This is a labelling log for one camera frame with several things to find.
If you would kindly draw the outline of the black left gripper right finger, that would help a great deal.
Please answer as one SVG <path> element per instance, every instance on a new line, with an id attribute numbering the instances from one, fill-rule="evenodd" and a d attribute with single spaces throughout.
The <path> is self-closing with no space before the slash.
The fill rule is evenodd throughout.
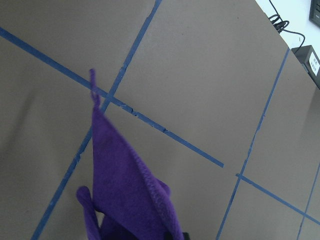
<path id="1" fill-rule="evenodd" d="M 190 235 L 189 235 L 188 232 L 183 232 L 182 234 L 183 234 L 183 239 L 184 240 L 191 240 Z"/>

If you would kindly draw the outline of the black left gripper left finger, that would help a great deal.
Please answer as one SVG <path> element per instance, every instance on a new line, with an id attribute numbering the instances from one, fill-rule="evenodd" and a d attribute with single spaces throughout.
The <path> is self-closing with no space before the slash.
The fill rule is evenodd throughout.
<path id="1" fill-rule="evenodd" d="M 105 214 L 96 210 L 95 211 L 95 215 L 96 215 L 96 218 L 97 218 L 97 225 L 98 225 L 99 228 L 101 228 L 101 225 L 103 223 Z"/>

